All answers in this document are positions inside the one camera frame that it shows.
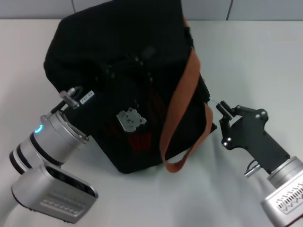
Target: white table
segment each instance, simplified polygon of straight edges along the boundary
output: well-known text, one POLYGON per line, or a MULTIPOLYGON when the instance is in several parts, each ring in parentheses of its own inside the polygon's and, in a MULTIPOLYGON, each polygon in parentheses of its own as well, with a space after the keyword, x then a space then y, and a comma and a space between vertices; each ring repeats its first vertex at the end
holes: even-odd
MULTIPOLYGON (((39 116, 60 101, 42 65, 58 23, 0 20, 1 155, 8 155, 36 128, 39 116)), ((266 130, 303 160, 303 23, 189 24, 212 97, 231 106, 265 108, 266 130)), ((220 118, 214 109, 215 122, 220 118)), ((252 157, 241 149, 227 151, 220 141, 217 130, 177 174, 160 165, 130 175, 120 174, 91 141, 63 166, 99 193, 75 226, 271 227, 259 204, 274 189, 267 174, 261 170, 246 179, 252 157)), ((71 225, 18 206, 5 227, 20 226, 71 225)))

